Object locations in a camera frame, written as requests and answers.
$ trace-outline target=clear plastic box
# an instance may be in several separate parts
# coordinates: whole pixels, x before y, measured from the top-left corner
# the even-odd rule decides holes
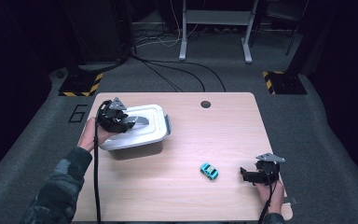
[[[101,149],[109,151],[115,160],[128,160],[159,154],[163,149],[162,141],[171,133],[171,123],[168,115],[164,116],[159,105],[142,105],[128,107],[124,113],[129,117],[143,117],[148,124],[138,124],[108,138]]]

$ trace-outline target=yellow and black tape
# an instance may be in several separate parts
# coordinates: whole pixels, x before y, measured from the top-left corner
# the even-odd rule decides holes
[[[98,75],[89,89],[85,91],[60,91],[60,96],[92,96],[100,85],[103,74]]]
[[[271,72],[271,71],[263,71],[263,77],[264,77],[264,80],[266,81],[266,84],[267,84],[267,89],[268,89],[268,92],[269,94],[275,94],[275,90],[274,90],[274,86],[272,85],[272,80],[271,80],[271,74],[284,74],[284,72],[279,72],[279,71],[274,71],[274,72]]]

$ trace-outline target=metal bracket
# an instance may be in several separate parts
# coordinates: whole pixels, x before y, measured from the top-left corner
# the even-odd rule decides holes
[[[284,158],[275,156],[271,153],[266,153],[263,154],[261,156],[256,157],[256,159],[261,160],[261,161],[276,161],[276,162],[285,162]]]
[[[295,205],[298,204],[298,200],[296,198],[284,197],[283,203],[290,203],[290,205]]]
[[[144,117],[134,116],[134,117],[126,117],[122,119],[120,123],[125,123],[125,124],[133,123],[134,126],[130,130],[136,130],[136,129],[142,129],[147,125],[149,125],[149,120]]]
[[[124,106],[124,104],[121,103],[121,101],[116,97],[115,100],[113,100],[112,103],[110,103],[109,109],[126,110],[127,107]]]

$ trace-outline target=teal toy car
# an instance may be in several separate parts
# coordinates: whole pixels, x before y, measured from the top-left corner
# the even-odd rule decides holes
[[[219,172],[208,162],[201,165],[200,171],[205,174],[210,180],[216,179]]]

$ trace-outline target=camouflage sleeve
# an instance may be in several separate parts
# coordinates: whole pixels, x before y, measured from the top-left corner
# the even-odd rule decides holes
[[[88,151],[74,148],[49,175],[20,223],[70,223],[91,160]]]
[[[284,219],[281,214],[268,213],[263,219],[263,224],[283,224]]]

